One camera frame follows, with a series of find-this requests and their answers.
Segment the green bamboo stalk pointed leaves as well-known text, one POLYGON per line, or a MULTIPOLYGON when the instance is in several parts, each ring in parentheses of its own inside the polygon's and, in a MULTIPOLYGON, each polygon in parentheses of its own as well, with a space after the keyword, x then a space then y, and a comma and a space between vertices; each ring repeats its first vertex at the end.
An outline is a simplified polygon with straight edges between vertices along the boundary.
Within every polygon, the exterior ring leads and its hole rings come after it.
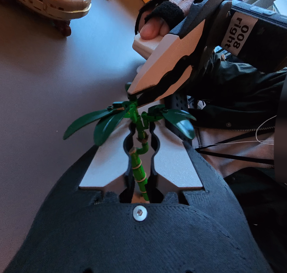
POLYGON ((148 196, 148 179, 142 165, 141 155, 149 151, 147 130, 150 130, 151 123, 167 120, 182 134, 189 139, 194 139, 195 130, 192 121, 196 118, 184 110, 167 109, 165 104, 159 104, 148 108, 148 112, 138 112, 137 97, 127 93, 128 101, 114 102, 106 109, 88 113, 75 120, 65 131, 63 140, 68 139, 81 128, 98 121, 94 129, 94 144, 99 148, 109 136, 115 131, 120 122, 130 121, 130 126, 137 132, 137 140, 140 148, 132 147, 129 150, 132 176, 139 186, 143 199, 150 202, 148 196))

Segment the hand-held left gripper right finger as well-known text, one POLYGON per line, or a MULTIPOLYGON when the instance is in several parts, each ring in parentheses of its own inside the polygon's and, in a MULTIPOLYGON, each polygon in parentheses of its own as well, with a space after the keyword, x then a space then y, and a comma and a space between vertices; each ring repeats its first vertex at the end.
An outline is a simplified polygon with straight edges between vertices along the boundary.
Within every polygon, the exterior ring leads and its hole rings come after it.
POLYGON ((148 179, 150 202, 162 202, 168 192, 181 194, 203 189, 182 140, 166 128, 164 121, 151 123, 150 133, 155 151, 148 179))

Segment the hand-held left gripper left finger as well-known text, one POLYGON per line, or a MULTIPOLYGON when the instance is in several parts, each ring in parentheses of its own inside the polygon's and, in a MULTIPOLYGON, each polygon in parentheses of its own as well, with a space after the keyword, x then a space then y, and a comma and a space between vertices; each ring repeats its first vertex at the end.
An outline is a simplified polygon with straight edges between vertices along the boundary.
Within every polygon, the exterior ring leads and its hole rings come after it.
POLYGON ((120 202, 131 202, 135 181, 132 176, 129 150, 133 146, 130 121, 122 121, 92 159, 79 188, 114 192, 120 202))

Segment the person's right forearm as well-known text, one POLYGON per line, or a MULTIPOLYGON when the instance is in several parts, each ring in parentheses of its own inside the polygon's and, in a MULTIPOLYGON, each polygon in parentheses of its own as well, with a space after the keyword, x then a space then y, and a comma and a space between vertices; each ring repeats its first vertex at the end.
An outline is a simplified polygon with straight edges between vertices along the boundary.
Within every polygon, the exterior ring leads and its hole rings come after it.
POLYGON ((190 78, 186 94, 226 109, 277 113, 286 72, 284 68, 266 74, 246 63, 221 61, 213 53, 190 78))

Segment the tan brick-built pot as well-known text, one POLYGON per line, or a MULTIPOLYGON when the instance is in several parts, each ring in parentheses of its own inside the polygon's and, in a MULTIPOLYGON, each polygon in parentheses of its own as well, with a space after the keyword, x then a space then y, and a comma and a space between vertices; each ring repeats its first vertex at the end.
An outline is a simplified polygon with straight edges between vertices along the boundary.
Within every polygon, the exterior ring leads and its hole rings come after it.
POLYGON ((84 17, 91 8, 91 0, 17 1, 30 10, 51 19, 57 30, 65 37, 71 35, 70 21, 84 17))

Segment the person's right hand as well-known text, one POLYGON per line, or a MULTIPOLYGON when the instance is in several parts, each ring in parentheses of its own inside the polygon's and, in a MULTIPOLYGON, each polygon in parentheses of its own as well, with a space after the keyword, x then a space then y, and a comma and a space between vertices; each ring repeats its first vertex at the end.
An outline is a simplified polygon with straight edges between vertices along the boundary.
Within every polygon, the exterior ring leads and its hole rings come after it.
MULTIPOLYGON (((188 15, 193 1, 194 0, 169 0, 170 3, 173 3, 177 6, 177 8, 180 8, 184 18, 188 15)), ((148 16, 152 11, 153 8, 143 12, 139 21, 138 30, 141 38, 144 40, 154 39, 157 36, 163 37, 170 31, 169 25, 161 17, 155 16, 145 22, 145 17, 148 16)))

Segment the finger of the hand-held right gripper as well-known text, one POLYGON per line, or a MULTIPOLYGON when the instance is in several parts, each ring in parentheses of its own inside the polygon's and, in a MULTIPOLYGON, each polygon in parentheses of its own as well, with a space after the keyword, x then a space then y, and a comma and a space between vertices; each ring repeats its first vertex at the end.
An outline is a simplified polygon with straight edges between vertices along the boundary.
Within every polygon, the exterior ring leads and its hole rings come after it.
POLYGON ((197 25, 184 38, 174 34, 166 34, 128 89, 129 94, 155 86, 168 71, 185 55, 190 55, 196 48, 203 32, 205 20, 197 25))
POLYGON ((188 65, 185 70, 183 68, 183 66, 174 67, 174 69, 164 74, 155 86, 145 89, 137 99, 138 107, 163 99, 177 91, 188 80, 192 72, 191 65, 188 65))

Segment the person's pale shirt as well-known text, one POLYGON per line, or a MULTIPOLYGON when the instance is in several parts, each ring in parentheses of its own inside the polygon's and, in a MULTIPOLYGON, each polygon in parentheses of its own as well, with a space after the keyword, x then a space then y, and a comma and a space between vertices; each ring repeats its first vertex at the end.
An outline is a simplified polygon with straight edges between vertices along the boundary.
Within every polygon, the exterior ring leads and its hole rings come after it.
POLYGON ((274 125, 246 130, 196 128, 192 141, 203 158, 227 177, 247 167, 274 168, 274 125))

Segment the grey desk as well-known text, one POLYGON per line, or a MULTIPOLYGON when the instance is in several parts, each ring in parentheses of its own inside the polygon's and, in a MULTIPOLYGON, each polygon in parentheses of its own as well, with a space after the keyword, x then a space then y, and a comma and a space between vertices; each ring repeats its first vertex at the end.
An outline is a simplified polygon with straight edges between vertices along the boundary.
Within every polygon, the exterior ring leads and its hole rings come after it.
POLYGON ((144 62, 132 49, 143 4, 92 0, 67 38, 18 3, 1 4, 1 272, 49 191, 93 145, 93 124, 63 141, 67 127, 126 99, 144 62))

